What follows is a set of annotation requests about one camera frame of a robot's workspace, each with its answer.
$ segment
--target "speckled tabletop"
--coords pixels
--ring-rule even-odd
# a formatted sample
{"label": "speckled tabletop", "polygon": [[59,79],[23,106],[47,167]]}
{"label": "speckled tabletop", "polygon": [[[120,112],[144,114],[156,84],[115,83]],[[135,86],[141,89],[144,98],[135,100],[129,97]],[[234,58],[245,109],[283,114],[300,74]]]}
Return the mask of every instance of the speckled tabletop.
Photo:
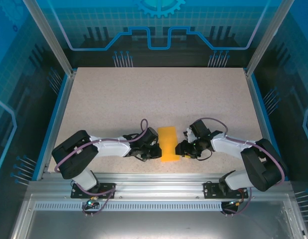
{"label": "speckled tabletop", "polygon": [[[201,117],[223,121],[231,136],[262,138],[242,68],[79,68],[56,145],[80,129],[97,137],[137,133],[143,118],[156,131],[176,127],[181,142],[182,132]],[[224,130],[213,121],[205,124],[211,131]],[[48,170],[52,172],[55,165],[52,158]],[[107,173],[227,173],[244,165],[215,152],[203,162],[99,157],[89,168]]]}

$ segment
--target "metal base plate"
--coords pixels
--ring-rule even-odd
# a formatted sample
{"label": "metal base plate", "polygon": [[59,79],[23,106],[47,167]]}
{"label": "metal base plate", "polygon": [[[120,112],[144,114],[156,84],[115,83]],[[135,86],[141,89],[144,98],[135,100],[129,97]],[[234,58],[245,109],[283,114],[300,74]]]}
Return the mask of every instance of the metal base plate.
{"label": "metal base plate", "polygon": [[[108,190],[112,189],[113,187],[115,187],[115,185],[116,185],[115,183],[101,183],[99,193],[108,191]],[[101,196],[99,196],[99,199],[107,199],[109,197],[109,195],[110,195],[110,193],[101,195]],[[89,198],[91,198],[91,196],[83,193],[81,191],[81,189],[79,189],[79,187],[74,183],[73,186],[72,186],[71,198],[89,199]]]}
{"label": "metal base plate", "polygon": [[[204,198],[205,199],[241,199],[242,194],[238,191],[232,191],[230,193],[227,193],[226,196],[224,196],[223,192],[219,189],[218,183],[203,183],[203,192],[204,192]],[[244,199],[248,198],[248,191],[244,192]]]}

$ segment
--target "yellow object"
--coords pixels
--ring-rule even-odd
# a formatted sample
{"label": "yellow object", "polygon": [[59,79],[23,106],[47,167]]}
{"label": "yellow object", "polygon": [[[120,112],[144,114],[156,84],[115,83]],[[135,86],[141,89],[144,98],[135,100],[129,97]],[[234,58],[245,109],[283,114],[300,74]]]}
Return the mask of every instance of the yellow object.
{"label": "yellow object", "polygon": [[179,161],[180,156],[175,154],[177,136],[175,127],[158,128],[158,142],[162,149],[161,162]]}

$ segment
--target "purple cable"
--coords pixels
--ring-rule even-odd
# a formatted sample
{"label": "purple cable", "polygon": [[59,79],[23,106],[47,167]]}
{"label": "purple cable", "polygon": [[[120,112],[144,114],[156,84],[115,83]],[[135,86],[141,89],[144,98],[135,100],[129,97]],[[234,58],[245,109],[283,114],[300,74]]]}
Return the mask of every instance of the purple cable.
{"label": "purple cable", "polygon": [[[113,188],[113,189],[111,189],[111,190],[109,190],[109,191],[111,191],[109,197],[107,198],[107,200],[105,201],[105,203],[103,204],[103,206],[102,206],[97,212],[92,213],[93,215],[99,214],[99,213],[105,208],[105,206],[106,206],[107,203],[109,202],[109,199],[112,197],[112,195],[113,195],[113,193],[114,193],[114,191],[115,191],[115,188]],[[82,208],[82,212],[83,212],[84,214],[86,214],[85,206],[86,206],[86,205],[84,205],[83,208]]]}
{"label": "purple cable", "polygon": [[277,183],[276,185],[280,185],[280,184],[282,184],[285,181],[285,173],[284,173],[283,168],[279,165],[277,160],[268,151],[266,151],[264,148],[262,148],[261,146],[255,144],[255,143],[251,143],[251,142],[248,142],[248,141],[242,141],[242,140],[239,140],[239,139],[230,138],[228,136],[226,136],[226,139],[229,139],[230,141],[237,142],[237,143],[245,143],[245,144],[251,145],[251,146],[253,146],[255,148],[258,148],[260,151],[264,152],[268,157],[270,157],[270,159],[277,166],[277,168],[279,169],[280,174],[282,175],[281,181],[279,183]]}
{"label": "purple cable", "polygon": [[225,137],[226,139],[232,141],[232,142],[236,142],[236,143],[245,143],[245,144],[248,144],[248,145],[251,145],[251,146],[254,146],[256,148],[258,148],[260,151],[264,152],[272,161],[273,163],[277,166],[277,168],[279,169],[279,172],[280,174],[282,175],[282,179],[279,183],[277,183],[276,185],[280,185],[282,184],[284,181],[285,181],[285,173],[284,173],[284,170],[283,168],[279,165],[279,163],[277,162],[277,160],[268,152],[266,151],[264,148],[262,148],[261,146],[259,145],[256,145],[255,143],[251,143],[251,142],[248,142],[248,141],[243,141],[243,140],[239,140],[239,139],[234,139],[234,138],[231,138],[231,137],[228,137],[227,136],[227,132],[228,132],[228,127],[226,124],[224,124],[222,121],[218,120],[218,119],[215,119],[215,118],[210,118],[210,117],[203,117],[203,118],[200,118],[198,120],[196,120],[195,122],[199,121],[199,120],[213,120],[213,121],[216,121],[216,122],[219,122],[221,125],[223,125],[225,127]]}
{"label": "purple cable", "polygon": [[[142,127],[142,124],[143,122],[146,122],[146,126],[145,126],[145,129],[143,130],[143,127]],[[115,139],[115,138],[103,138],[103,139],[97,139],[97,140],[94,140],[94,141],[91,141],[91,142],[88,142],[88,143],[85,143],[84,145],[78,147],[76,150],[72,151],[71,153],[69,153],[67,156],[65,156],[54,168],[54,171],[56,173],[59,173],[60,171],[58,170],[59,167],[66,161],[68,160],[72,155],[74,155],[76,152],[78,152],[79,150],[91,145],[91,144],[94,144],[94,143],[98,143],[98,142],[101,142],[101,141],[114,141],[114,142],[123,142],[123,143],[129,143],[129,142],[135,142],[137,140],[139,140],[140,138],[142,138],[144,136],[144,134],[146,133],[147,129],[149,127],[149,122],[147,119],[142,119],[141,120],[141,130],[143,131],[138,137],[136,138],[133,138],[131,140],[118,140],[118,139]],[[115,191],[115,188],[114,189],[111,189],[109,191],[106,191],[106,192],[103,192],[103,193],[89,193],[88,191],[84,190],[81,185],[79,185],[78,183],[76,183],[76,185],[78,185],[78,187],[81,189],[82,192],[90,195],[90,196],[101,196],[101,195],[104,195],[104,194],[107,194],[109,193],[110,191]]]}
{"label": "purple cable", "polygon": [[136,137],[136,138],[133,138],[131,140],[118,140],[118,139],[115,139],[115,138],[103,138],[103,139],[97,139],[97,140],[94,140],[94,141],[91,141],[91,142],[88,142],[80,147],[78,147],[76,150],[72,151],[71,153],[69,153],[67,156],[65,156],[54,168],[54,171],[56,173],[59,173],[60,171],[58,170],[59,167],[66,161],[68,160],[72,155],[74,155],[76,152],[78,152],[79,150],[91,145],[91,144],[94,144],[94,143],[98,143],[98,142],[101,142],[101,141],[114,141],[114,142],[123,142],[123,143],[129,143],[129,142],[134,142],[134,141],[137,141],[139,140],[140,138],[142,138],[144,136],[144,134],[146,133],[146,130],[148,129],[149,127],[149,122],[147,119],[142,119],[141,120],[141,124],[143,123],[143,121],[146,122],[146,126],[145,126],[145,129],[143,130],[143,132],[140,134],[140,136]]}
{"label": "purple cable", "polygon": [[240,210],[239,212],[235,212],[234,210],[231,210],[231,209],[224,209],[224,210],[229,211],[229,212],[232,212],[232,213],[234,213],[235,215],[239,215],[239,214],[241,214],[243,211],[246,210],[246,208],[249,206],[251,200],[252,200],[252,188],[249,188],[249,199],[248,199],[248,202],[247,202],[246,206],[245,206],[242,210]]}
{"label": "purple cable", "polygon": [[108,194],[108,193],[111,193],[111,192],[114,192],[114,191],[115,191],[115,188],[112,188],[112,189],[110,189],[110,190],[108,190],[108,191],[105,191],[105,192],[103,192],[103,193],[90,193],[90,192],[88,192],[88,191],[85,191],[85,190],[81,187],[80,184],[78,184],[78,183],[75,183],[75,184],[78,186],[78,188],[79,188],[82,192],[84,192],[85,194],[90,195],[90,196],[102,196],[102,195],[105,195],[105,194]]}
{"label": "purple cable", "polygon": [[267,236],[269,236],[270,238],[271,238],[271,236],[270,236],[270,234],[262,227],[262,225],[261,224],[259,224],[257,221],[255,221],[252,217],[249,217],[249,216],[247,216],[247,215],[245,215],[245,214],[243,214],[243,213],[241,213],[241,211],[240,212],[238,212],[238,213],[236,213],[234,210],[231,210],[231,209],[224,209],[225,211],[228,211],[228,212],[231,212],[231,213],[233,213],[234,215],[237,215],[237,214],[240,214],[241,216],[243,216],[243,217],[245,217],[245,218],[247,218],[247,219],[249,219],[249,220],[251,220],[251,221],[253,221]]}

